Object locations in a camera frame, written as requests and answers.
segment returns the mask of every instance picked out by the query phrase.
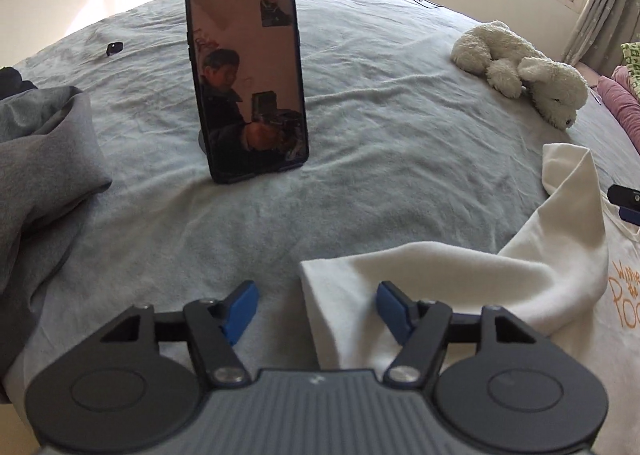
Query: round black pad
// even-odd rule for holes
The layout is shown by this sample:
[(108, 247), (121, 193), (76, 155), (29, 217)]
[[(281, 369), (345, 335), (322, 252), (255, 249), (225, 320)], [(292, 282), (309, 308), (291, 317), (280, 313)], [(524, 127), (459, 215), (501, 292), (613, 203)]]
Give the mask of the round black pad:
[(78, 453), (128, 453), (164, 440), (194, 415), (200, 388), (182, 365), (153, 351), (90, 346), (31, 383), (25, 405), (41, 442)]
[(607, 414), (607, 395), (591, 372), (555, 347), (526, 344), (454, 364), (440, 376), (434, 402), (466, 437), (513, 453), (592, 442)]
[(145, 393), (145, 378), (123, 369), (97, 370), (81, 375), (71, 387), (71, 396), (83, 408), (118, 411), (134, 406)]
[(553, 377), (531, 370), (511, 369), (489, 381), (494, 401), (514, 411), (543, 411), (562, 399), (562, 385)]

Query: phone screen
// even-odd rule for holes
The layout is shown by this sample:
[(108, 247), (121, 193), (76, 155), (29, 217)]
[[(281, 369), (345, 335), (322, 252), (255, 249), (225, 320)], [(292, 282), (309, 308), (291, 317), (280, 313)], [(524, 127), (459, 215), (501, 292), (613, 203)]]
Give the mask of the phone screen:
[(193, 77), (216, 181), (308, 157), (294, 0), (186, 0)]

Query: white t-shirt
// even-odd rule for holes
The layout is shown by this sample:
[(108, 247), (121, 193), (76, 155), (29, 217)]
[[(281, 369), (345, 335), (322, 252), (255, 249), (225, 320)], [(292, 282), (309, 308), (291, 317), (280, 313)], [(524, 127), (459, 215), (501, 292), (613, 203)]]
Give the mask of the white t-shirt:
[(596, 374), (609, 412), (596, 439), (598, 455), (640, 453), (640, 228), (618, 216), (602, 194), (609, 245), (607, 288), (593, 311), (552, 339)]
[[(552, 335), (605, 385), (610, 407), (596, 453), (640, 453), (640, 231), (604, 199), (588, 149), (546, 144), (542, 182), (550, 197), (497, 255), (417, 242), (302, 262), (321, 368), (369, 367), (380, 375), (397, 355), (375, 310), (382, 280), (457, 312), (503, 305)], [(468, 353), (454, 346), (449, 361)]]

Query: white curtain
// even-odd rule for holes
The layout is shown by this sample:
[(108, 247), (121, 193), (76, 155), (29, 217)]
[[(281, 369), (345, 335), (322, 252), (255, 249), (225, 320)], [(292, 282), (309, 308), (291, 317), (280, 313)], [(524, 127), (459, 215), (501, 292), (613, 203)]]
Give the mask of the white curtain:
[(562, 61), (611, 76), (623, 61), (620, 44), (640, 40), (640, 0), (587, 0)]

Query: white stuffed animal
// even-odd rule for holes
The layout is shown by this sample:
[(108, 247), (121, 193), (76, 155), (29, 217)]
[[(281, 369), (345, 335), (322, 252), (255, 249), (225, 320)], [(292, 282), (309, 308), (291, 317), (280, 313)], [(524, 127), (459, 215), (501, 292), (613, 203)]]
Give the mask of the white stuffed animal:
[(481, 23), (453, 45), (451, 59), (460, 69), (487, 82), (503, 96), (519, 98), (523, 84), (540, 115), (559, 130), (574, 122), (589, 96), (576, 69), (547, 58), (501, 21)]

